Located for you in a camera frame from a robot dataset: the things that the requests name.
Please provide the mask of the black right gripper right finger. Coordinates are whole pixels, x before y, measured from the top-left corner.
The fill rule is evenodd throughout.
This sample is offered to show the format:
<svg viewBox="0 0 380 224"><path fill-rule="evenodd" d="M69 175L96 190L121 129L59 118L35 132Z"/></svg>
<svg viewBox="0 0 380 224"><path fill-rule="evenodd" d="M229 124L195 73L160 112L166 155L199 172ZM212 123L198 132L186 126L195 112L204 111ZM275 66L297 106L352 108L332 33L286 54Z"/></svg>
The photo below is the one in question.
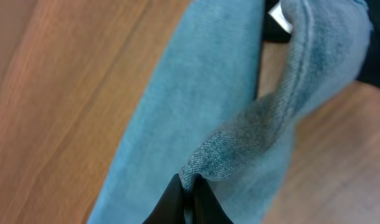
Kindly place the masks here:
<svg viewBox="0 0 380 224"><path fill-rule="evenodd" d="M194 182L192 203L195 224L233 224L201 175Z"/></svg>

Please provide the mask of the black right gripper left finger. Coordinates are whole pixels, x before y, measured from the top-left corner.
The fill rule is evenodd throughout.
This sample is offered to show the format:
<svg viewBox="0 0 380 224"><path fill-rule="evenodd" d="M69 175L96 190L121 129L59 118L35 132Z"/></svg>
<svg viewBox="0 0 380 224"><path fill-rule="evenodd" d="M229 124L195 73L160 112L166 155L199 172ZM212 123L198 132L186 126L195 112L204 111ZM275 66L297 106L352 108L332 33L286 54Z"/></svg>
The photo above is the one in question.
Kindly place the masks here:
<svg viewBox="0 0 380 224"><path fill-rule="evenodd" d="M174 174L160 200L143 224L185 224L183 187Z"/></svg>

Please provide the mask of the blue denim jeans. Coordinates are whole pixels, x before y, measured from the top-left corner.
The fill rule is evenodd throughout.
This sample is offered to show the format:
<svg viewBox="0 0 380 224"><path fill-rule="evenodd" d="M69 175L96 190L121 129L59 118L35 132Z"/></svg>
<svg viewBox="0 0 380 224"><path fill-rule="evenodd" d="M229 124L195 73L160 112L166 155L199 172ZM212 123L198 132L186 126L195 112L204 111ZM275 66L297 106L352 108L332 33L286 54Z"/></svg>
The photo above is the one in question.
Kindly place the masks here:
<svg viewBox="0 0 380 224"><path fill-rule="evenodd" d="M90 223L141 223L174 174L200 175L234 223L260 223L300 119L351 83L371 30L355 0L282 1L293 32L277 89L255 98L264 2L194 1L135 110Z"/></svg>

